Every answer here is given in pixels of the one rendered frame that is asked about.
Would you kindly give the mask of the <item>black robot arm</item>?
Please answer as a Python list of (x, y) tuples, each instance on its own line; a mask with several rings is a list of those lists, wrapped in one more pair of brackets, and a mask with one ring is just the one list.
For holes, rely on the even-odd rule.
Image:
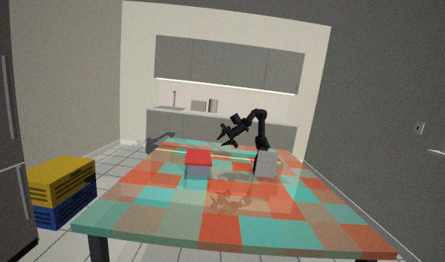
[(252, 125), (253, 118), (256, 117), (259, 120), (259, 135), (255, 137), (256, 149), (259, 151), (268, 151), (270, 145), (265, 136), (265, 119), (267, 118), (267, 111), (264, 109), (253, 109), (252, 112), (247, 116), (247, 118), (241, 119), (239, 115), (236, 113), (230, 117), (232, 122), (236, 124), (236, 128), (239, 132), (243, 132), (246, 130), (248, 132), (249, 128)]

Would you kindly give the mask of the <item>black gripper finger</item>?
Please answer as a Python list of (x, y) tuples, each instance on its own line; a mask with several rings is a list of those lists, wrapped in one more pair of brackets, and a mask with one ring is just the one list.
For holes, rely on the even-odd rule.
[(227, 142), (221, 144), (221, 146), (225, 146), (225, 145), (232, 145), (231, 142), (228, 140)]
[(224, 133), (224, 131), (222, 130), (221, 134), (219, 135), (219, 137), (218, 137), (216, 140), (222, 138), (223, 136), (225, 136), (225, 133)]

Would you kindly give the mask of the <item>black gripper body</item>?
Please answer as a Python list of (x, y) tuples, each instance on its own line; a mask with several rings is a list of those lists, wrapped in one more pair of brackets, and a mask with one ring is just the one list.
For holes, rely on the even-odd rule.
[[(236, 143), (235, 140), (233, 140), (237, 135), (240, 134), (239, 130), (236, 127), (233, 127), (233, 129), (231, 129), (229, 132), (227, 131), (227, 127), (225, 126), (225, 124), (220, 124), (221, 128), (223, 129), (224, 133), (228, 135), (229, 137), (229, 141), (231, 142), (231, 144), (233, 144), (233, 146), (235, 148), (238, 147), (238, 144)], [(229, 134), (228, 134), (229, 133)], [(231, 137), (230, 137), (231, 136)]]

